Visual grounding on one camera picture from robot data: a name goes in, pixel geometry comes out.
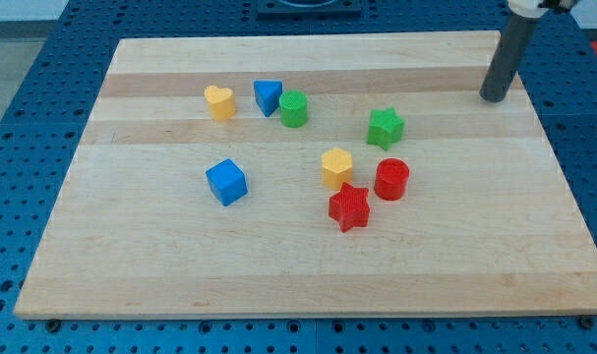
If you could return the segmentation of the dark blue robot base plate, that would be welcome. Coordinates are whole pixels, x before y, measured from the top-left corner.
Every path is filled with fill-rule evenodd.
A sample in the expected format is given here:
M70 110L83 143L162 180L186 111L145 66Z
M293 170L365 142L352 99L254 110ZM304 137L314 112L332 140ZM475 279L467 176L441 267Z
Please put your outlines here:
M354 16L361 11L361 0L258 0L256 3L259 19L283 16Z

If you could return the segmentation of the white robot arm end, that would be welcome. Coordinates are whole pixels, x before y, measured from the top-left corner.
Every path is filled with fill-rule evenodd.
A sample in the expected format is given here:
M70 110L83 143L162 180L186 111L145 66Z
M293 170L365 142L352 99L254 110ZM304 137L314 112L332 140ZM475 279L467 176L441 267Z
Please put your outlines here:
M507 0L508 8L520 17L539 19L550 10L570 12L580 0Z

